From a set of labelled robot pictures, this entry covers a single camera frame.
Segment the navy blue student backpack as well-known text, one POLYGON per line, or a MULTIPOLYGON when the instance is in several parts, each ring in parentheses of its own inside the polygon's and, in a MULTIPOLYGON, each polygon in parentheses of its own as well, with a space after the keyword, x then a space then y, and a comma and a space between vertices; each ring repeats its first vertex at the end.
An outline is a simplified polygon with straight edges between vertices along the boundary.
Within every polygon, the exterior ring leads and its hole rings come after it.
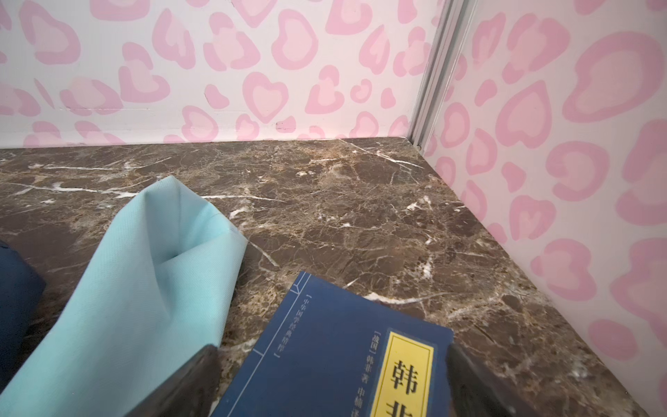
POLYGON ((45 288, 21 255, 1 242, 1 390, 14 375, 24 336, 45 288))

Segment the navy book yellow label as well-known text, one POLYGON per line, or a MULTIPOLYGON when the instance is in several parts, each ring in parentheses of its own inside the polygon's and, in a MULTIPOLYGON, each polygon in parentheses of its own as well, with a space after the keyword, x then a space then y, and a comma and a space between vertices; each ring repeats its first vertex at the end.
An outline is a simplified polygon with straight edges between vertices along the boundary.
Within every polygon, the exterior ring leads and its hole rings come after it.
POLYGON ((302 272, 217 416, 447 416, 449 328, 302 272))

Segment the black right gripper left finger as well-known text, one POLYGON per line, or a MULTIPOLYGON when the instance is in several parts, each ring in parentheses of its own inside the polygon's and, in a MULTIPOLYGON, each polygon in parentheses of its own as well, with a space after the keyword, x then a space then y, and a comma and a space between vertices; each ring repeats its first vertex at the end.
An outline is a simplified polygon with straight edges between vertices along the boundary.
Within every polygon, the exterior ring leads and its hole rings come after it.
POLYGON ((209 416, 220 378, 219 350, 206 345, 127 416, 209 416))

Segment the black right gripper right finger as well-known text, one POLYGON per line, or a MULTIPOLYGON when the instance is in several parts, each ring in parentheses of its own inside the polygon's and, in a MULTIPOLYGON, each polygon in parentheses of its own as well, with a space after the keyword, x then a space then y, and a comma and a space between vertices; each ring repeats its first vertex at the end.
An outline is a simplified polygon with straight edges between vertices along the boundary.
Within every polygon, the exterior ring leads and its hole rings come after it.
POLYGON ((463 346, 446 353, 450 409, 455 416, 538 417, 538 413, 463 346))

